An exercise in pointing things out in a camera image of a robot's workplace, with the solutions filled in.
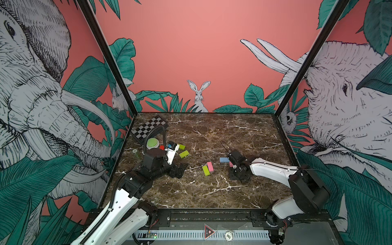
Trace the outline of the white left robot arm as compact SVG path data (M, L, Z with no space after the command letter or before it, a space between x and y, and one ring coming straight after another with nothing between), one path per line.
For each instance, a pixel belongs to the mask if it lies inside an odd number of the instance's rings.
M153 185L154 180L169 176L182 178L187 164L174 164L179 146L166 141L166 128L160 126L164 149L143 146L144 158L140 167L133 169L116 184L108 205L91 225L77 238L74 245L122 245L137 230L152 227L158 221L158 209L140 198Z

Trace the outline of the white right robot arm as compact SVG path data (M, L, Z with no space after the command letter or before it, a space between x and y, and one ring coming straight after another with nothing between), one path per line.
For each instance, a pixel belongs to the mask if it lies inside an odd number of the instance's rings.
M229 170L232 180L248 183L252 176L261 176L290 188L292 195L275 201L265 212L270 227L277 227L288 217L297 214L318 214L330 198L330 190L308 165L288 166L262 158L246 158L232 150L228 159L233 164Z

